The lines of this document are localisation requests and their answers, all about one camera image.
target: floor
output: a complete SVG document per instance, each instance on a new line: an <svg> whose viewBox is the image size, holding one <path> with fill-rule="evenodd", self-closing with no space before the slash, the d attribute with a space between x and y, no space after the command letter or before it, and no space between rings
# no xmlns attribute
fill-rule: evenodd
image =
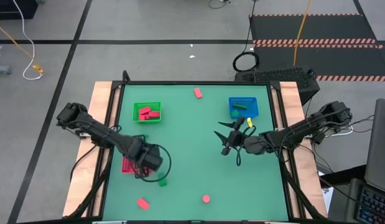
<svg viewBox="0 0 385 224"><path fill-rule="evenodd" d="M359 2L377 39L385 40L385 0ZM259 0L255 13L304 13L307 3ZM90 10L85 23L79 24L85 6ZM41 80L23 79L29 59L16 46L0 44L0 65L13 69L11 75L0 75L0 223L62 216L78 149L78 139L55 126L55 116L66 103L88 105L94 82L119 80L124 69L133 80L233 80L232 61L244 48L252 6L251 0L231 1L216 10L207 6L207 0L48 0L40 5L35 18L26 22L26 32L31 39L42 40L36 45L45 70ZM310 13L357 13L357 9L353 0L313 0ZM20 21L0 21L0 25L14 38L25 39ZM84 41L76 46L72 45L75 37L127 41ZM239 65L252 63L243 58ZM29 70L27 75L35 74ZM377 98L385 98L385 82L319 85L308 113L339 100L359 120L373 114ZM362 123L356 129L370 126ZM361 165L369 137L370 133L354 133L327 138L317 151L335 171ZM35 171L24 180L28 166L34 167L31 158ZM344 198L336 193L333 198L330 217L340 220Z"/></svg>

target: green tabletop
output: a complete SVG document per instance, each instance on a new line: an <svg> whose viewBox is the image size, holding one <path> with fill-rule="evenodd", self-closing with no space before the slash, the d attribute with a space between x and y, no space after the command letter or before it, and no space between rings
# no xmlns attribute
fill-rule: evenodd
<svg viewBox="0 0 385 224"><path fill-rule="evenodd" d="M197 99L193 89L203 97ZM259 116L252 119L256 134L273 130L266 86L239 85L126 85L119 125L122 134L148 134L147 142L164 146L172 157L167 186L122 174L122 155L115 149L105 199L103 220L287 220L287 209L279 169L273 154L255 156L236 151L222 156L220 139L230 128L218 121L232 122L228 98L257 98ZM133 103L162 102L162 120L157 124L132 121ZM165 172L169 160L159 172ZM153 173L149 179L156 179ZM209 195L210 203L202 197ZM137 200L150 207L143 210Z"/></svg>

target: black table border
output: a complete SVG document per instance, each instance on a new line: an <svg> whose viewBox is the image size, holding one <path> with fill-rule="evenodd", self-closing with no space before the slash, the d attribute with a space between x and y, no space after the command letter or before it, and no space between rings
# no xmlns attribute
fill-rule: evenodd
<svg viewBox="0 0 385 224"><path fill-rule="evenodd" d="M264 85L267 88L268 100L269 100L269 104L270 104L270 111L271 111L271 117L272 117L272 125L273 125L274 129L278 128L277 118L276 118L276 113L275 113L275 107L274 107L274 99L273 99L272 91L271 91L272 86L270 85L269 82L246 83L246 82L224 82L224 81L201 81L201 82L200 81L127 81L127 80L113 81L111 93L109 95L107 114L105 117L105 125L109 124L109 118L111 116L112 107L113 107L113 103L114 103L114 95L115 95L116 89L118 87L120 87L120 92L119 92L118 106L116 108L116 116L115 116L114 125L117 126L119 124L120 111L121 111L123 95L124 95L124 90L126 88L126 85L246 85L246 86L252 86L252 85L263 86ZM275 90L276 90L277 97L278 97L278 104L279 104L282 124L283 124L283 127L287 127L285 109L284 109L284 104L282 101L282 94L281 94L281 91L279 89L275 88ZM109 149L109 156L113 156L113 151L114 151L113 148ZM93 183L95 183L96 179L98 179L98 177L99 177L102 162L103 162L103 154L104 154L104 149L100 149L98 160L97 160L97 166L96 166L96 170L95 170L95 179L94 179ZM290 170L292 171L292 176L295 180L298 180L297 168L295 165L295 159L294 159L293 153L289 152L288 157L290 158L290 161L291 161ZM282 185L283 185L284 193L285 193L285 204L286 204L288 219L290 220L291 218L294 218L294 214L293 214L293 209L292 209L292 201L290 198L289 184L286 181L285 172L282 171L281 164L279 164L279 166L280 166L280 172L281 172L281 177L282 177ZM108 174L108 178L104 182L103 194L102 194L101 202L100 202L100 211L99 211L98 216L101 218L103 216L103 211L104 211L104 206L105 206L105 198L106 198L106 191L108 189L109 174ZM303 205L299 199L297 199L297 202L298 202L298 206L299 206L298 209L299 209L300 217L305 218L304 207L303 207ZM92 217L92 211L94 209L94 205L95 205L95 200L93 199L92 202L90 203L89 207L88 207L88 213L87 213L88 217ZM130 223L130 222L136 222L136 223L137 222L144 222L145 223L147 221L132 221L132 220L128 221L128 223Z"/></svg>

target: wooden frame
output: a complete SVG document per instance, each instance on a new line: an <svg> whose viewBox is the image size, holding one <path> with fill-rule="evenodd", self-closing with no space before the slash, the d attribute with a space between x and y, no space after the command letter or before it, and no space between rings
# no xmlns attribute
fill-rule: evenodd
<svg viewBox="0 0 385 224"><path fill-rule="evenodd" d="M111 92L112 82L96 82L91 96L89 114L94 117L99 122L104 123L106 109L108 107L109 94ZM119 88L115 90L114 103L111 113L111 119L109 125L114 124L116 107L119 98ZM299 91L297 85L294 82L281 82L281 94L283 99L283 106L285 110L286 120L288 125L292 125L304 119L304 112L302 105L300 103ZM274 99L274 107L276 112L277 124L278 127L283 127L280 104L277 100L277 92L272 90L272 95ZM304 140L302 145L311 149L310 142ZM81 140L77 159L84 155L93 144L90 139ZM108 151L105 151L104 158L108 156ZM315 208L325 217L327 217L327 211L325 207L325 202L322 197L322 190L320 187L320 182L317 174L317 167L315 164L315 159L313 153L309 152L308 149L304 147L298 147L294 151L295 163L297 168L297 174L299 177L300 188L308 197L310 202L315 206ZM80 202L85 198L88 191L91 189L91 184L93 183L94 172L96 168L96 162L98 158L98 150L93 151L86 159L80 162L79 166L75 169L73 173L73 179L70 184L68 191L67 201L65 203L65 208L63 210L63 216L71 214ZM295 218L299 218L299 211L297 206L297 199L294 194L294 191L289 186L290 197L292 199L292 208ZM93 215L99 215L101 196L103 193L102 187L99 189L96 200Z"/></svg>

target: black computer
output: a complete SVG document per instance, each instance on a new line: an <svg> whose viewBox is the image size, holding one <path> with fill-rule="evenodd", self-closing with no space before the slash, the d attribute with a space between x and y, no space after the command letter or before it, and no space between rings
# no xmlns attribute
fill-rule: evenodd
<svg viewBox="0 0 385 224"><path fill-rule="evenodd" d="M353 179L346 222L385 224L385 99L378 99L374 111L371 140L364 181Z"/></svg>

